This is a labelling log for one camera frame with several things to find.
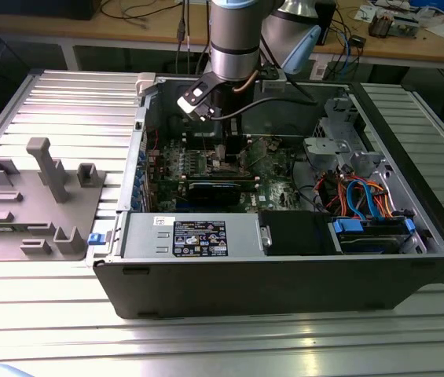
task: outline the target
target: power supply label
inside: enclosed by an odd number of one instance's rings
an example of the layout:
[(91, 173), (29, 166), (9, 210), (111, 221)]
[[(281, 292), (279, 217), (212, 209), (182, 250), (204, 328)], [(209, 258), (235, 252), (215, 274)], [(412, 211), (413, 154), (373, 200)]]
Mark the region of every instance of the power supply label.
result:
[(224, 221), (175, 221), (173, 254), (177, 257), (229, 255)]

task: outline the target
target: circuit board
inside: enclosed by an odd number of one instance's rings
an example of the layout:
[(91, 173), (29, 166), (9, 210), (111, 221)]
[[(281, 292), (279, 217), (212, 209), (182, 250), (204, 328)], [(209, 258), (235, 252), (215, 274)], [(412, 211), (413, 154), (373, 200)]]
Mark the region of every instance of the circuit board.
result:
[[(278, 139), (259, 138), (248, 143), (235, 163), (225, 163), (215, 150), (187, 149), (181, 141), (170, 141), (149, 152), (148, 172), (152, 211), (232, 212), (299, 210), (301, 205), (290, 174), (290, 153)], [(189, 200), (192, 185), (213, 184), (237, 187), (238, 203), (215, 205)]]

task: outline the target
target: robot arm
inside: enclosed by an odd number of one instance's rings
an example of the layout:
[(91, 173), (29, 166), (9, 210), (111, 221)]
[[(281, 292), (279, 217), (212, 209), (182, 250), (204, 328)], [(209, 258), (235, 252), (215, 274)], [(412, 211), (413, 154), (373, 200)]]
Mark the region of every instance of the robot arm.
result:
[[(269, 39), (270, 48), (275, 50), (278, 68), (298, 73), (321, 33), (319, 26), (314, 26), (314, 15), (310, 12), (312, 6), (315, 14), (314, 4), (310, 1), (213, 0), (211, 72), (183, 93), (178, 99), (180, 108), (187, 114), (195, 112), (204, 121), (215, 113), (215, 108), (223, 111), (227, 103), (245, 105), (241, 93), (259, 77), (261, 35)], [(272, 77), (264, 73), (262, 78)], [(211, 96), (207, 101), (214, 90), (216, 98)]]

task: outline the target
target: motherboard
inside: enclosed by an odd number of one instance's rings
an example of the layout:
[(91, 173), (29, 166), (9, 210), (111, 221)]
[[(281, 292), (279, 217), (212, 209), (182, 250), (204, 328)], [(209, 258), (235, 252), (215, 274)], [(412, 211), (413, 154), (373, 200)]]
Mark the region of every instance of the motherboard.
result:
[(256, 213), (301, 209), (291, 179), (292, 148), (276, 137), (248, 139), (233, 163), (218, 148), (171, 140), (148, 153), (151, 210)]

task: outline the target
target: blue cable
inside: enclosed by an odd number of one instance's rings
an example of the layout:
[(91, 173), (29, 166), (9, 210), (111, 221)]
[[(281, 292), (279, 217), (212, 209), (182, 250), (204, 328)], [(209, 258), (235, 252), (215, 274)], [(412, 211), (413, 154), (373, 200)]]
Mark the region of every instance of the blue cable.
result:
[(344, 73), (346, 72), (347, 62), (349, 61), (350, 47), (349, 47), (349, 42), (347, 41), (346, 35), (341, 31), (337, 31), (337, 33), (342, 35), (342, 38), (344, 39), (344, 43), (345, 43), (344, 45), (345, 45), (346, 51), (347, 51), (346, 60), (344, 61), (344, 66), (340, 70), (340, 78), (342, 78), (344, 76)]
[(353, 205), (353, 200), (351, 198), (351, 194), (353, 193), (353, 188), (357, 183), (361, 183), (361, 185), (365, 189), (366, 203), (369, 204), (369, 209), (370, 209), (370, 213), (372, 214), (372, 216), (374, 218), (382, 218), (382, 216), (380, 216), (379, 210), (377, 210), (376, 205), (373, 203), (372, 193), (370, 192), (370, 187), (366, 183), (364, 183), (364, 181), (360, 181), (359, 179), (355, 179), (347, 186), (346, 197), (347, 197), (347, 205), (349, 206), (350, 210), (352, 210), (355, 214), (357, 214), (361, 220), (366, 220), (365, 215), (363, 215)]

